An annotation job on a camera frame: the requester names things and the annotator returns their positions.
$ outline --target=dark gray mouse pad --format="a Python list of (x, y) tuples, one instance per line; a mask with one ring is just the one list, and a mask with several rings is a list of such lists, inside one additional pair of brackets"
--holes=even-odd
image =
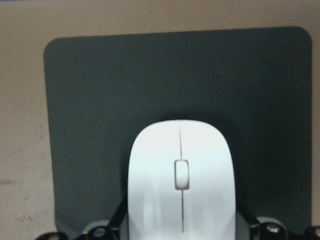
[(75, 237), (109, 219), (137, 134), (171, 119), (222, 132), (237, 200), (255, 215), (300, 233), (311, 224), (312, 43), (303, 29), (60, 38), (44, 63), (58, 230)]

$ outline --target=mouse scroll wheel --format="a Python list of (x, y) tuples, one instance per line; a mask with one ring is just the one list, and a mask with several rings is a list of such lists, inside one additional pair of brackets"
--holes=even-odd
[(189, 163), (187, 160), (176, 160), (174, 162), (175, 189), (189, 189)]

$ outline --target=screw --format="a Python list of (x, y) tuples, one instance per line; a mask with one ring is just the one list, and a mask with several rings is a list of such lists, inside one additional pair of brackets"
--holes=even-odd
[(280, 232), (280, 226), (279, 225), (277, 225), (277, 224), (274, 224), (274, 223), (268, 223), (267, 225), (266, 225), (266, 229), (269, 231), (269, 232), (271, 232), (271, 233), (278, 233), (278, 232)]
[(106, 230), (103, 227), (97, 227), (93, 232), (93, 236), (95, 238), (101, 238), (105, 234), (106, 234)]
[(48, 240), (60, 240), (60, 237), (58, 234), (52, 234), (48, 237)]
[(315, 235), (317, 235), (318, 237), (320, 237), (320, 227), (317, 227), (317, 228), (314, 230), (314, 233), (315, 233)]

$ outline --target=mouse pad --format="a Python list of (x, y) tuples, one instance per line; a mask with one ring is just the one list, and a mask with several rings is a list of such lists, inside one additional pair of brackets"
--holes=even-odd
[(232, 155), (237, 201), (311, 224), (312, 43), (298, 27), (59, 38), (44, 52), (55, 222), (108, 220), (138, 133), (209, 123)]

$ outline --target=white wireless mouse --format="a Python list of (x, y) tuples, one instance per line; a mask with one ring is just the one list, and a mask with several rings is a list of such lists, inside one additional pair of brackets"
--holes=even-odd
[(128, 170), (130, 240), (235, 240), (233, 163), (212, 125), (169, 120), (146, 127)]

